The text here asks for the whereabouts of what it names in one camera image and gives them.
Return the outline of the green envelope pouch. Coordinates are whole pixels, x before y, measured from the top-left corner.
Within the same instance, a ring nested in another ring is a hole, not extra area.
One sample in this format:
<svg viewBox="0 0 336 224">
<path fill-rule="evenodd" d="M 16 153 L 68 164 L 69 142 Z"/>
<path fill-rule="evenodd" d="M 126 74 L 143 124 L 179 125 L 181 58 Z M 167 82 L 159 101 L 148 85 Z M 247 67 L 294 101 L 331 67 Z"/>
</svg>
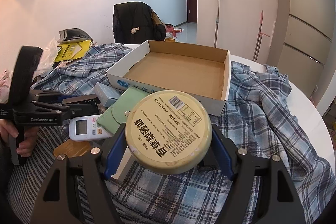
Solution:
<svg viewBox="0 0 336 224">
<path fill-rule="evenodd" d="M 126 123 L 129 113 L 139 101 L 149 93 L 138 88 L 128 88 L 120 98 L 97 119 L 97 124 L 114 135 L 122 123 Z"/>
</svg>

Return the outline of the beige refrigerator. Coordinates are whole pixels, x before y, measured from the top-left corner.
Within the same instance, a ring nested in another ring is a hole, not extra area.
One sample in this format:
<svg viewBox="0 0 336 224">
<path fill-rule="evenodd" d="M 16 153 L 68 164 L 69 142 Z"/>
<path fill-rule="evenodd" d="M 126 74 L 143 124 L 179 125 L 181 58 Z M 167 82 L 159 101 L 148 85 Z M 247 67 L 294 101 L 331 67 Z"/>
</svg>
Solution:
<svg viewBox="0 0 336 224">
<path fill-rule="evenodd" d="M 307 97 L 327 61 L 334 32 L 335 0 L 290 0 L 278 69 Z"/>
</svg>

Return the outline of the white remote control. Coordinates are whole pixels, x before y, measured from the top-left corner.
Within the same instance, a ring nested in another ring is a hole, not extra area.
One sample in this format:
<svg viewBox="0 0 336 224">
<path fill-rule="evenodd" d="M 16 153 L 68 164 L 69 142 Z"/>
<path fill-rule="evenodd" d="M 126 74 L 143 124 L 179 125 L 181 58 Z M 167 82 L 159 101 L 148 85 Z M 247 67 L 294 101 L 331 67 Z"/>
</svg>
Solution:
<svg viewBox="0 0 336 224">
<path fill-rule="evenodd" d="M 99 117 L 100 115 L 91 115 L 72 119 L 69 124 L 70 139 L 73 141 L 96 141 L 111 138 L 113 134 L 98 124 Z"/>
</svg>

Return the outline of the light blue small box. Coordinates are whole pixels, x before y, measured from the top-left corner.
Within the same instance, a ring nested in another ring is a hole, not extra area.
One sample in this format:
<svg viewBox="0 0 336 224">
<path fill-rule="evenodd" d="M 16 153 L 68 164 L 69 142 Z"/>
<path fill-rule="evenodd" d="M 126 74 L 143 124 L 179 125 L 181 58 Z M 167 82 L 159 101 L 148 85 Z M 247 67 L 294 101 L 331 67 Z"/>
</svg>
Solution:
<svg viewBox="0 0 336 224">
<path fill-rule="evenodd" d="M 93 90 L 105 108 L 111 107 L 121 96 L 114 88 L 102 83 L 96 83 Z"/>
</svg>

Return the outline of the cardboard tray box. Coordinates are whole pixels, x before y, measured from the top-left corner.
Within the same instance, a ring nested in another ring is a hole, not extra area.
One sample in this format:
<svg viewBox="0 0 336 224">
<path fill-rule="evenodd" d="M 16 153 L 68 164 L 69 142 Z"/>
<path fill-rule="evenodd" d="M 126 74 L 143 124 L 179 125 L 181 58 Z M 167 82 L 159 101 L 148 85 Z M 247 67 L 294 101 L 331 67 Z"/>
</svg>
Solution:
<svg viewBox="0 0 336 224">
<path fill-rule="evenodd" d="M 130 52 L 106 71 L 112 87 L 135 87 L 148 93 L 177 90 L 195 97 L 208 114 L 222 114 L 231 83 L 228 50 L 154 40 L 129 48 Z"/>
</svg>

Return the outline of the yellow package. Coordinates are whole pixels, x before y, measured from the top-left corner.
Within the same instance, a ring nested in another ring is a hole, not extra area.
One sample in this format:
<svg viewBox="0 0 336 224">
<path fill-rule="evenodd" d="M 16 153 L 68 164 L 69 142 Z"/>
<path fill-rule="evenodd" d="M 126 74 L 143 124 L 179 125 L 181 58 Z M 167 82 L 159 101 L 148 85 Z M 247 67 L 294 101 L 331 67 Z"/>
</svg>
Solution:
<svg viewBox="0 0 336 224">
<path fill-rule="evenodd" d="M 55 58 L 55 63 L 62 61 L 71 61 L 82 58 L 89 50 L 91 40 L 82 42 L 63 43 L 57 46 L 58 55 Z"/>
</svg>

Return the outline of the black rectangular box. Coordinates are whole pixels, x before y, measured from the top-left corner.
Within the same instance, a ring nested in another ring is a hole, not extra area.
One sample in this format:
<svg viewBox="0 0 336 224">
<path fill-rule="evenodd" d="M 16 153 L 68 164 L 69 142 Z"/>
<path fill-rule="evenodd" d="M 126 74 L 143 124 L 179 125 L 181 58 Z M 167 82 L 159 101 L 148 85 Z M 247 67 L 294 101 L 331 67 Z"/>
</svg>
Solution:
<svg viewBox="0 0 336 224">
<path fill-rule="evenodd" d="M 62 100 L 62 106 L 68 106 L 74 117 L 83 117 L 89 115 L 98 115 L 100 104 L 96 94 L 90 94 L 78 97 L 69 97 Z"/>
</svg>

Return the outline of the white plastic bag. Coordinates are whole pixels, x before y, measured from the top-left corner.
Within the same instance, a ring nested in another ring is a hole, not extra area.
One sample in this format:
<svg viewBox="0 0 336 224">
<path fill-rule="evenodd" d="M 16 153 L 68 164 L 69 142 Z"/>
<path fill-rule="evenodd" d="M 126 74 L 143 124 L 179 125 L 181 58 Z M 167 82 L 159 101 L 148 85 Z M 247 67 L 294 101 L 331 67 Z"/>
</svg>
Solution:
<svg viewBox="0 0 336 224">
<path fill-rule="evenodd" d="M 58 55 L 58 42 L 53 38 L 49 45 L 43 48 L 43 53 L 39 61 L 38 67 L 33 74 L 33 78 L 38 76 L 46 77 L 53 70 L 53 65 Z"/>
</svg>

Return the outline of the black jacket on chair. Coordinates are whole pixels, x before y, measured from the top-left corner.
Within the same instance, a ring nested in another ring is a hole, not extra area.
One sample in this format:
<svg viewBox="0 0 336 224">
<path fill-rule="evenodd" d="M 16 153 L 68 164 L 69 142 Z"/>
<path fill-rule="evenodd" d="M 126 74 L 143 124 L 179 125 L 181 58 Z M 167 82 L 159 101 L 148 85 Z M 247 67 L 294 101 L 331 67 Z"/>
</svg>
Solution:
<svg viewBox="0 0 336 224">
<path fill-rule="evenodd" d="M 143 2 L 115 4 L 112 28 L 114 42 L 119 44 L 142 44 L 147 40 L 163 41 L 166 38 L 165 24 Z"/>
</svg>

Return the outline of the grey mop pole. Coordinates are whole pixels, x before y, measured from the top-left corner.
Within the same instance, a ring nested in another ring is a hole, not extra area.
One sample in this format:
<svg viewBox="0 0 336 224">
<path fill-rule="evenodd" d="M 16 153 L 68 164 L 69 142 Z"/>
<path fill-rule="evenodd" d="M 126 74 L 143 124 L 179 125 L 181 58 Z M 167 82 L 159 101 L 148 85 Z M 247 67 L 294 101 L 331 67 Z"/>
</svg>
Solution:
<svg viewBox="0 0 336 224">
<path fill-rule="evenodd" d="M 217 15 L 215 20 L 215 38 L 214 38 L 215 48 L 217 47 L 217 41 L 218 41 L 219 13 L 220 13 L 220 0 L 217 0 Z"/>
</svg>

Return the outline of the grey bag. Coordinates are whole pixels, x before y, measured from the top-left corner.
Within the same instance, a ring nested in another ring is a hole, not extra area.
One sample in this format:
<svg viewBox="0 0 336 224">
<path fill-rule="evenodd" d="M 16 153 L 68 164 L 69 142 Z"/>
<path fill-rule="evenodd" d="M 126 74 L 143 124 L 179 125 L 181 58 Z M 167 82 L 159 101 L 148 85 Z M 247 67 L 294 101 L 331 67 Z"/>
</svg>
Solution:
<svg viewBox="0 0 336 224">
<path fill-rule="evenodd" d="M 80 28 L 70 28 L 59 31 L 58 43 L 77 43 L 86 40 L 92 40 L 92 38 Z"/>
</svg>

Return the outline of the blue plaid cloth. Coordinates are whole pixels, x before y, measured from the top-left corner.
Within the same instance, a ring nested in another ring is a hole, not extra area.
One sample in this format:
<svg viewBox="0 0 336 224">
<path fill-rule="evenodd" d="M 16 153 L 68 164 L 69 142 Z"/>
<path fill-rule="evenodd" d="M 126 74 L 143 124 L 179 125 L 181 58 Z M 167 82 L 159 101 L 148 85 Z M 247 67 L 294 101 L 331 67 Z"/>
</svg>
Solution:
<svg viewBox="0 0 336 224">
<path fill-rule="evenodd" d="M 234 57 L 228 102 L 213 122 L 238 147 L 258 156 L 280 156 L 294 180 L 306 221 L 313 223 L 335 192 L 335 172 L 291 115 L 286 101 L 290 83 L 274 67 Z M 123 183 L 108 183 L 126 223 L 213 223 L 229 187 L 217 171 L 161 176 L 138 164 Z"/>
</svg>

